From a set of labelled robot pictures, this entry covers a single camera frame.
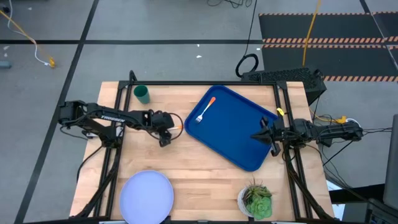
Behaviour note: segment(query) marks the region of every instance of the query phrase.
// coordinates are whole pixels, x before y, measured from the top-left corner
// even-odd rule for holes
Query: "white fork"
[[[199,116],[195,119],[195,121],[196,121],[197,123],[199,123],[199,122],[203,119],[203,114],[206,112],[206,110],[209,108],[209,106],[212,105],[212,104],[214,103],[214,101],[216,101],[216,98],[213,96],[213,97],[211,97],[211,100],[210,100],[209,104],[207,104],[207,107],[205,108],[205,110],[201,113],[201,115],[199,115]]]

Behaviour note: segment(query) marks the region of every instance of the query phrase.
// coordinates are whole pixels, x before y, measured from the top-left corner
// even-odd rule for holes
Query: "blue plastic tray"
[[[216,101],[200,123],[195,119],[206,108],[211,97]],[[261,130],[260,120],[267,116],[269,125],[278,117],[225,86],[211,87],[185,120],[189,135],[218,152],[246,171],[260,168],[270,145],[250,136]]]

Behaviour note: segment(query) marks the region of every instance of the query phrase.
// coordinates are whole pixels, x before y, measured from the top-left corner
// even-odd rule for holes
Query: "wooden table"
[[[98,104],[113,108],[117,87],[117,82],[103,82]],[[148,89],[151,103],[142,105],[132,96],[129,110],[162,110],[177,113],[185,120],[209,87],[150,85]],[[276,114],[275,97],[271,86],[234,85],[228,88]],[[294,118],[311,120],[303,84],[289,82],[288,92]],[[282,91],[280,99],[284,105]],[[85,157],[99,145],[98,139],[88,141]],[[104,152],[105,150],[102,150],[95,155],[82,168],[70,215],[78,213],[96,191]],[[136,172],[151,169],[165,174],[173,185],[175,200],[170,213],[172,220],[248,220],[240,212],[236,198],[238,192],[252,180],[253,176],[259,182],[262,181],[273,194],[273,214],[265,220],[294,220],[286,166],[281,155],[282,153],[277,157],[268,155],[260,169],[246,172],[186,132],[183,132],[171,145],[160,148],[159,143],[146,132],[127,128],[111,219],[123,219],[119,211],[119,194],[124,183]],[[309,191],[323,209],[334,216],[319,153],[306,147],[301,149],[301,156]],[[301,216],[304,217],[302,194],[298,188],[297,194]],[[102,215],[105,213],[107,197],[108,193],[105,192],[101,207]]]

